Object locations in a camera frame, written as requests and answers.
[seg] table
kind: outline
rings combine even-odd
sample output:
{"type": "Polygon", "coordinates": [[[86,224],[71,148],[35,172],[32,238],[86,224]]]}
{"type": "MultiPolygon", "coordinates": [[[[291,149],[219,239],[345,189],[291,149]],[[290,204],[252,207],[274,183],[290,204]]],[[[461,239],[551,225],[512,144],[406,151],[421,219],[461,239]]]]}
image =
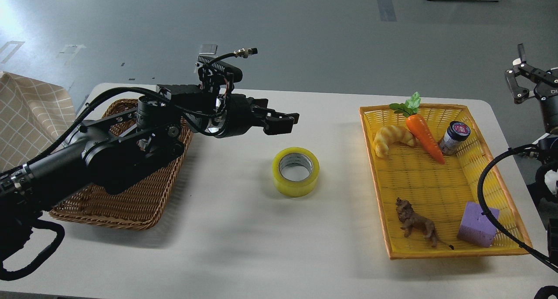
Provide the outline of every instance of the table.
{"type": "MultiPolygon", "coordinates": [[[[89,100],[115,86],[121,85],[97,86],[89,100]]],[[[532,298],[556,283],[555,273],[530,255],[388,259],[358,108],[405,98],[235,92],[268,98],[279,112],[298,112],[299,123],[280,136],[261,128],[226,139],[195,135],[155,227],[138,232],[60,222],[66,238],[58,251],[32,275],[0,282],[0,289],[106,299],[508,299],[532,298]],[[320,163],[317,187],[301,198],[283,196],[272,183],[271,161],[289,146],[307,148],[320,163]]],[[[468,106],[492,154],[508,148],[486,102],[422,102],[468,106]]],[[[499,168],[534,247],[546,253],[544,227],[514,160],[499,168]]],[[[28,257],[44,239],[52,235],[32,235],[28,257]]],[[[28,260],[18,255],[6,267],[28,260]]]]}

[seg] wicker basket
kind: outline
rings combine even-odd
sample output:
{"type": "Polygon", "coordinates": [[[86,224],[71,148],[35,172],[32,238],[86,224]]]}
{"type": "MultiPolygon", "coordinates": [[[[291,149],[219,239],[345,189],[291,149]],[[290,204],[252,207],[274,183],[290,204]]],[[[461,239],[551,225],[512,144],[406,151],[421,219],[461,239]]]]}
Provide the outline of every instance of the wicker basket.
{"type": "MultiPolygon", "coordinates": [[[[482,170],[492,160],[473,117],[463,105],[421,104],[432,134],[439,140],[453,120],[466,123],[472,130],[456,155],[444,156],[439,164],[420,146],[411,148],[402,143],[389,146],[387,158],[376,156],[372,142],[381,126],[405,126],[405,118],[395,114],[388,105],[360,108],[364,136],[368,147],[372,176],[383,226],[385,246],[391,259],[481,257],[486,255],[524,255],[527,252],[510,238],[498,232],[489,248],[479,247],[457,238],[467,201],[478,202],[476,186],[482,170]],[[395,202],[400,197],[413,204],[414,210],[432,219],[444,243],[432,248],[416,230],[403,237],[395,202]]],[[[500,209],[498,218],[506,229],[531,245],[527,230],[500,173],[493,168],[484,183],[488,206],[500,209]]]]}
{"type": "MultiPolygon", "coordinates": [[[[109,106],[103,117],[136,106],[136,99],[117,100],[109,106]]],[[[113,126],[111,132],[117,136],[133,124],[133,120],[123,122],[113,126]]],[[[106,193],[103,187],[91,185],[53,208],[50,215],[59,220],[110,228],[135,230],[151,228],[157,224],[165,210],[192,136],[192,131],[183,120],[180,140],[184,144],[185,151],[167,167],[157,170],[115,196],[106,193]]]]}

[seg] plaid cloth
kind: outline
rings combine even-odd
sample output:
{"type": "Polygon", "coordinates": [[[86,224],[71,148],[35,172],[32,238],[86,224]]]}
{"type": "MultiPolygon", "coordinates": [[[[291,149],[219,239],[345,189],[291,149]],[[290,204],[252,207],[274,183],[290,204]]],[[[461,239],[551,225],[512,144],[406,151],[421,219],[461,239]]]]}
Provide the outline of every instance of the plaid cloth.
{"type": "Polygon", "coordinates": [[[64,88],[0,71],[0,172],[39,154],[74,119],[64,88]]]}

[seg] jar lid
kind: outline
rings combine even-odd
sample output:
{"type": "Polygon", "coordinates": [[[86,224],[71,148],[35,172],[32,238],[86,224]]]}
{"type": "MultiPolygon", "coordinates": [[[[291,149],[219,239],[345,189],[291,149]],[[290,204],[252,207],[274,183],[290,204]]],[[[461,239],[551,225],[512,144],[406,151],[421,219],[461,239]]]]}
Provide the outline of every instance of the jar lid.
{"type": "Polygon", "coordinates": [[[471,134],[471,128],[463,122],[450,122],[448,127],[448,134],[452,139],[458,141],[466,140],[471,134]]]}

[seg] packing tape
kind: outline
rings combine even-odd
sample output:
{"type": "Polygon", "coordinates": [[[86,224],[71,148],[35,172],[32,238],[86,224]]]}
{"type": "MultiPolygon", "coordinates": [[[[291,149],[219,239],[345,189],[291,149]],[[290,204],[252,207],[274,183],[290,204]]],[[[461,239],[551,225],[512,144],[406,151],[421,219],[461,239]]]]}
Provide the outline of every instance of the packing tape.
{"type": "Polygon", "coordinates": [[[301,197],[309,194],[317,183],[320,164],[312,152],[298,147],[286,148],[273,159],[273,184],[282,194],[289,197],[301,197]],[[300,181],[285,178],[282,171],[291,166],[303,166],[308,170],[308,177],[300,181]]]}

